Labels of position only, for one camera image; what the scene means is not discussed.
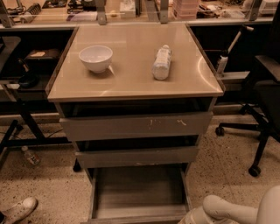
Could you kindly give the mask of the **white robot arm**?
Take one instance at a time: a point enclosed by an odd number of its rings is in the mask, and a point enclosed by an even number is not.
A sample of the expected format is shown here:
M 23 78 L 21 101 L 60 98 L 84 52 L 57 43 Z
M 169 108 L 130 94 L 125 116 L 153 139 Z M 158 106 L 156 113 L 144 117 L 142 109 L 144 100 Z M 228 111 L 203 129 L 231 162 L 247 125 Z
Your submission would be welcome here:
M 208 195 L 201 206 L 192 209 L 178 224 L 280 224 L 280 186 L 270 188 L 258 208 L 230 203 Z

